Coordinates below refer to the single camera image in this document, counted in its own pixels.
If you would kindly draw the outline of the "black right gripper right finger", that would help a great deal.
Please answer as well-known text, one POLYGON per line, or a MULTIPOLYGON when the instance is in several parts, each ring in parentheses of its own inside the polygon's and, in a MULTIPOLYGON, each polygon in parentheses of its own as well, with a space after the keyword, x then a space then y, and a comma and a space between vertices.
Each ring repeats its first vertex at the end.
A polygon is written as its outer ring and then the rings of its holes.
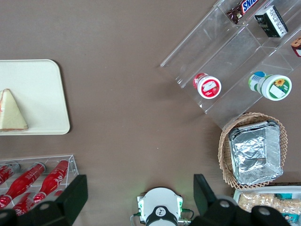
POLYGON ((193 196, 199 216, 194 226, 248 226, 250 214, 238 207, 228 196, 216 197, 204 175, 193 176, 193 196))

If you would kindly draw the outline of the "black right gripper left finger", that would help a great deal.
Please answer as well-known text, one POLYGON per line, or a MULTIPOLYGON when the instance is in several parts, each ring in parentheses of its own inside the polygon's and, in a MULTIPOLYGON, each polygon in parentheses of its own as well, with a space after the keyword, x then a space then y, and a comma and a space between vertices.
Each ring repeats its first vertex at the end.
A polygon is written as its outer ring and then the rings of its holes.
POLYGON ((30 211, 31 226, 71 226, 88 200, 87 176, 78 175, 53 201, 30 211))

